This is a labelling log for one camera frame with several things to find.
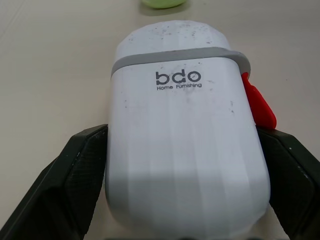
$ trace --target red plastic part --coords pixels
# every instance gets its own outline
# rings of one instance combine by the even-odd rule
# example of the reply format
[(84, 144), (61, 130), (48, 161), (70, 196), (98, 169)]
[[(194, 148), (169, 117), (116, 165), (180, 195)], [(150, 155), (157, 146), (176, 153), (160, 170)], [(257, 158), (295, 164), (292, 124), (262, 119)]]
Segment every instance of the red plastic part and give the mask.
[(249, 74), (247, 72), (243, 73), (241, 77), (255, 124), (258, 127), (275, 129), (277, 119), (268, 103), (258, 89), (250, 84), (248, 80)]

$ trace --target beige table surface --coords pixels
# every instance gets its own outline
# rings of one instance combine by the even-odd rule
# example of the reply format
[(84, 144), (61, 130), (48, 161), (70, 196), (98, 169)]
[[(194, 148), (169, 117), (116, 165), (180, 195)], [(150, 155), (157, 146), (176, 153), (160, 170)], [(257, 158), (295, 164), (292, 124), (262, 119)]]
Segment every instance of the beige table surface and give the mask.
[[(277, 128), (320, 159), (319, 12), (319, 0), (190, 0), (158, 11), (139, 0), (0, 0), (0, 227), (73, 134), (108, 122), (117, 44), (160, 21), (223, 32), (249, 58)], [(130, 234), (101, 192), (85, 239)], [(252, 234), (288, 239), (272, 210)]]

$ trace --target lime green lid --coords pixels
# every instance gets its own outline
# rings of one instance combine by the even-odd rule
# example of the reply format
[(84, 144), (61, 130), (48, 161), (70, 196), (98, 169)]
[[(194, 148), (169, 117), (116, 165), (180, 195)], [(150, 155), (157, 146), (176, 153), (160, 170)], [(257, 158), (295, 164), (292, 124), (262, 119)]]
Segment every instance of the lime green lid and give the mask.
[(142, 2), (154, 9), (167, 9), (183, 4), (186, 0), (142, 0)]

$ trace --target white plastic container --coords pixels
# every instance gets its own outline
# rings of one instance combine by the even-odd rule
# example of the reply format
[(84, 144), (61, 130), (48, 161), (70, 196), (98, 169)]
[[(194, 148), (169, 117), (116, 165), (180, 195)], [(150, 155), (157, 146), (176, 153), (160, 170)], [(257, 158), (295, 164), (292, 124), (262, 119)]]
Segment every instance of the white plastic container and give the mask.
[(246, 57), (199, 22), (148, 25), (119, 44), (105, 183), (117, 221), (212, 240), (265, 213), (269, 175), (245, 72)]

